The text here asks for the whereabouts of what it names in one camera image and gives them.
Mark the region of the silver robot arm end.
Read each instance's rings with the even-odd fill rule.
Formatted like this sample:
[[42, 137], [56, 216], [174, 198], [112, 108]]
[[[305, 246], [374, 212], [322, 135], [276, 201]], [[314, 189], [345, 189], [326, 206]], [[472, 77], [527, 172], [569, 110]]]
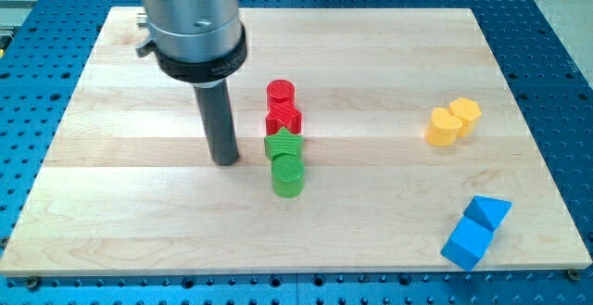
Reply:
[[211, 83], [236, 72], [246, 60], [246, 31], [238, 0], [142, 0], [148, 37], [137, 55], [154, 53], [172, 78]]

